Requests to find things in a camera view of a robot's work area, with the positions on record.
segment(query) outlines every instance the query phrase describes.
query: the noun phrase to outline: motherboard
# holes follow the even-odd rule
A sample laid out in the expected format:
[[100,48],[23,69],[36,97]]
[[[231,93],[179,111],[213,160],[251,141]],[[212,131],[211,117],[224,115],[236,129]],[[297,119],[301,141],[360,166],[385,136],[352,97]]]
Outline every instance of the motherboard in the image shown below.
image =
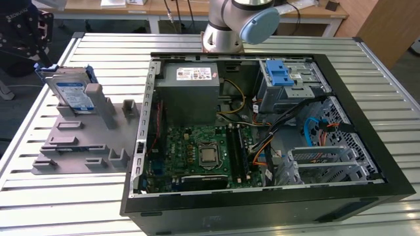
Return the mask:
[[148,163],[151,192],[261,186],[248,162],[248,126],[168,127],[165,154]]

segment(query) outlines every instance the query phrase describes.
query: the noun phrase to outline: wooden desk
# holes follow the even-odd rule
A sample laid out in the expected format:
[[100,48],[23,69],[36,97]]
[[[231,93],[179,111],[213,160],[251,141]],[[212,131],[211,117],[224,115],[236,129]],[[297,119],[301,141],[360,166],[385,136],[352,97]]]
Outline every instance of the wooden desk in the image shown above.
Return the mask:
[[[189,21],[189,8],[187,0],[179,0],[181,20]],[[320,0],[320,7],[307,7],[300,10],[301,24],[327,24],[324,37],[333,37],[343,19],[348,17],[347,12],[339,6],[337,10],[325,9],[328,0]],[[127,5],[127,8],[100,9],[100,0],[68,0],[65,10],[57,11],[51,7],[36,3],[39,9],[53,12],[56,19],[85,19],[85,20],[148,20],[151,32],[160,33],[159,21],[168,20],[164,0],[148,0],[145,5]],[[175,1],[168,0],[168,6],[173,18],[177,20]],[[205,2],[191,2],[191,7],[196,21],[208,21],[209,4]],[[281,16],[280,23],[296,23],[297,12],[287,13]]]
[[[175,1],[167,0],[168,7],[172,11],[172,15],[177,16],[176,12],[176,3]],[[343,18],[345,19],[348,17],[347,12],[344,11],[343,7],[339,6],[336,11],[329,11],[325,9],[328,0],[320,0],[320,7],[311,6],[307,7],[300,11],[300,17],[301,18]],[[179,4],[179,12],[181,16],[189,16],[189,8],[187,0],[177,0]],[[191,8],[193,11],[195,16],[208,16],[209,14],[209,4],[205,2],[191,2]],[[152,0],[151,3],[151,9],[149,14],[153,15],[165,15],[167,14],[167,8],[164,0]],[[287,18],[297,18],[297,12],[293,11],[291,13],[287,13],[283,15],[283,17]]]

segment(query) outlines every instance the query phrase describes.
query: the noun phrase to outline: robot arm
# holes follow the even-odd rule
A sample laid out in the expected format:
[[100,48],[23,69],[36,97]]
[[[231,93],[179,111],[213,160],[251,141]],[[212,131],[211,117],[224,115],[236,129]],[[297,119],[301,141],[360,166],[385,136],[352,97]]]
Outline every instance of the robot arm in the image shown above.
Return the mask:
[[209,1],[209,24],[203,35],[205,51],[240,52],[243,41],[249,44],[265,41],[280,21],[273,3],[273,0]]

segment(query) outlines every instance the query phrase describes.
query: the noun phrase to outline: slotted metal table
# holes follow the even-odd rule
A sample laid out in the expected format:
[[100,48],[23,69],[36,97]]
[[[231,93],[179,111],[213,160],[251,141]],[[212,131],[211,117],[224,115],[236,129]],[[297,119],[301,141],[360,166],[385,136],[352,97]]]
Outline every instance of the slotted metal table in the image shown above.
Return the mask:
[[[272,37],[247,52],[325,54],[393,158],[420,192],[420,107],[363,42],[352,38]],[[199,35],[87,33],[72,38],[59,61],[92,65],[113,102],[141,102],[151,52],[200,52]],[[144,235],[120,216],[125,174],[31,174],[59,114],[44,86],[0,161],[0,235]],[[207,235],[419,235],[420,193],[343,222]]]

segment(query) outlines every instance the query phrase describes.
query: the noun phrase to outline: yellow wire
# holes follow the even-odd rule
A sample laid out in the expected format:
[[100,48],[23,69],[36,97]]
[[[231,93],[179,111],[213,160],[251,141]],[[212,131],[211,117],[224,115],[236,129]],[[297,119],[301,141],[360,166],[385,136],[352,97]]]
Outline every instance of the yellow wire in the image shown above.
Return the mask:
[[243,104],[236,110],[227,111],[227,112],[217,112],[217,114],[232,114],[232,113],[239,112],[243,109],[243,107],[245,105],[245,95],[244,95],[244,92],[241,91],[241,89],[237,87],[237,85],[231,80],[228,80],[228,79],[224,79],[224,80],[231,83],[231,85],[237,89],[237,91],[241,93],[241,96],[243,96]]

